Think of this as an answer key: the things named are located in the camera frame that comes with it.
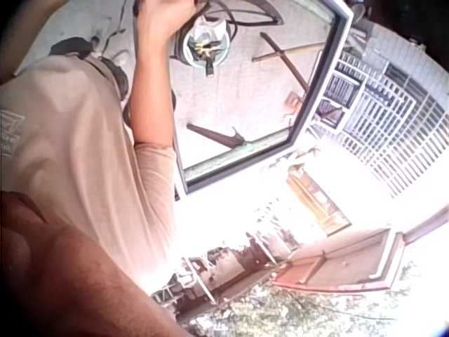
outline wooden door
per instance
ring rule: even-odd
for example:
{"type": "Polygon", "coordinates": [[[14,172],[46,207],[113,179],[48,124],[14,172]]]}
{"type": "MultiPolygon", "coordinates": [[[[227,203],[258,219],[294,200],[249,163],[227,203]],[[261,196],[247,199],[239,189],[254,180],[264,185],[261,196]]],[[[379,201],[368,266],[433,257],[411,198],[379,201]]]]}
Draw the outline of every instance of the wooden door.
{"type": "Polygon", "coordinates": [[[404,247],[402,233],[389,228],[345,230],[296,251],[274,284],[333,293],[389,289],[404,247]]]}
{"type": "Polygon", "coordinates": [[[302,168],[296,172],[290,172],[287,183],[302,204],[311,211],[327,236],[351,226],[333,200],[302,168]]]}

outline metal frame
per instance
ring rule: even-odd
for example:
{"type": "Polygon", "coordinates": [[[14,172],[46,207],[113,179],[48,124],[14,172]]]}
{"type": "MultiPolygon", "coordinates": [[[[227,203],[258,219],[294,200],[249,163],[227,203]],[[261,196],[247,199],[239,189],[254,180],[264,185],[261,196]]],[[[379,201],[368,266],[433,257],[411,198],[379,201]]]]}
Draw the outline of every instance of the metal frame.
{"type": "Polygon", "coordinates": [[[180,200],[219,180],[294,150],[297,139],[306,131],[307,126],[310,124],[316,108],[323,97],[323,93],[344,46],[344,41],[348,35],[353,16],[352,12],[342,0],[322,0],[322,3],[335,14],[335,19],[323,49],[321,60],[317,65],[316,76],[313,78],[310,85],[310,92],[304,99],[298,118],[295,120],[287,139],[267,149],[260,150],[259,152],[250,154],[247,157],[187,181],[175,137],[174,148],[177,152],[178,167],[175,177],[175,186],[180,200]]]}

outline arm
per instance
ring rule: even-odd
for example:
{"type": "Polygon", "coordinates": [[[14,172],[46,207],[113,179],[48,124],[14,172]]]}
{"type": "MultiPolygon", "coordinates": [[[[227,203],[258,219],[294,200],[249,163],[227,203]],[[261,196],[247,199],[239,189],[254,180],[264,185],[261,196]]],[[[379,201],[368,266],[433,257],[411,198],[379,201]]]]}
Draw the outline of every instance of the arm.
{"type": "Polygon", "coordinates": [[[194,0],[144,0],[137,18],[138,54],[130,97],[136,144],[173,145],[166,57],[170,37],[193,15],[194,0]]]}
{"type": "Polygon", "coordinates": [[[27,55],[38,33],[67,0],[26,0],[6,28],[0,43],[0,84],[10,80],[27,55]]]}
{"type": "Polygon", "coordinates": [[[2,326],[23,331],[29,322],[43,336],[188,336],[74,226],[23,194],[2,191],[0,205],[2,295],[20,309],[5,310],[2,326]],[[18,313],[28,319],[20,326],[18,313]]]}

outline man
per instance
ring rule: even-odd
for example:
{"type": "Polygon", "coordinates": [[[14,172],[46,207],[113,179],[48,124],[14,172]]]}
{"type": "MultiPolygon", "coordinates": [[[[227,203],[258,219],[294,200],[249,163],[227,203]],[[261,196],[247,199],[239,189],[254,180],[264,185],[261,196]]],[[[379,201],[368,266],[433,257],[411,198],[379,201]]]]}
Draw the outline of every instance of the man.
{"type": "MultiPolygon", "coordinates": [[[[13,77],[28,37],[61,5],[29,0],[2,43],[0,80],[13,77]]],[[[166,47],[194,9],[193,0],[140,4],[134,145],[114,74],[95,58],[50,56],[0,87],[1,187],[29,197],[2,196],[2,279],[51,334],[182,334],[164,319],[163,334],[147,333],[156,309],[144,292],[162,287],[178,259],[166,47]]]]}

